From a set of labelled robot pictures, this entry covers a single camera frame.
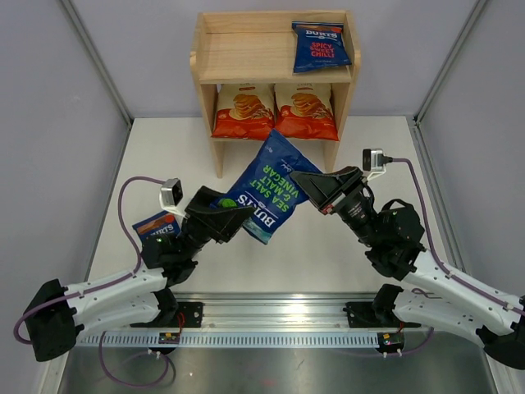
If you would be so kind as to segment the blue sea salt vinegar bag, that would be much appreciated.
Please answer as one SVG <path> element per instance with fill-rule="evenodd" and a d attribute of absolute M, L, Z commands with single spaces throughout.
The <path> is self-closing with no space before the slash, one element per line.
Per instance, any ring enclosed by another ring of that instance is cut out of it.
<path fill-rule="evenodd" d="M 243 228 L 266 245 L 276 230 L 291 217 L 296 206 L 308 200 L 308 196 L 291 178 L 294 171 L 320 172 L 279 131 L 272 130 L 234 185 L 210 206 L 254 208 Z"/>

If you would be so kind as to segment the cassava chips bag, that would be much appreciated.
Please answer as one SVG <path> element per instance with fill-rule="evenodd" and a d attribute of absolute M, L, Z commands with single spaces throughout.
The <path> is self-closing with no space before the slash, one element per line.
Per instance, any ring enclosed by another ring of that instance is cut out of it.
<path fill-rule="evenodd" d="M 265 140 L 275 125 L 273 84 L 224 84 L 218 92 L 212 137 Z"/>
<path fill-rule="evenodd" d="M 275 128 L 285 137 L 337 141 L 330 84 L 275 84 Z"/>

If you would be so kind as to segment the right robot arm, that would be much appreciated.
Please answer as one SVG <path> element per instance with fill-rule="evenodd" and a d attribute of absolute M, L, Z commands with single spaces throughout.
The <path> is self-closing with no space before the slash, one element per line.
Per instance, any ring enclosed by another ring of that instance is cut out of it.
<path fill-rule="evenodd" d="M 431 245 L 426 215 L 401 199 L 380 212 L 373 207 L 368 180 L 357 167 L 329 174 L 292 172 L 292 179 L 324 215 L 336 214 L 358 241 L 372 267 L 395 279 L 372 305 L 384 327 L 420 324 L 452 333 L 480 346 L 501 364 L 524 368 L 524 299 L 488 286 L 447 263 Z"/>

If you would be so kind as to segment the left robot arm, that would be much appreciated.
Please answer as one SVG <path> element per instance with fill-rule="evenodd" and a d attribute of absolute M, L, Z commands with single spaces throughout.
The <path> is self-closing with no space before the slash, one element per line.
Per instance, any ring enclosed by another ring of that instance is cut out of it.
<path fill-rule="evenodd" d="M 150 236 L 139 266 L 97 281 L 65 286 L 45 282 L 22 321 L 38 362 L 53 360 L 96 332 L 126 325 L 171 325 L 178 304 L 171 292 L 189 278 L 195 256 L 209 242 L 227 243 L 254 213 L 249 206 L 215 207 L 222 194 L 201 187 L 185 208 L 180 233 Z"/>

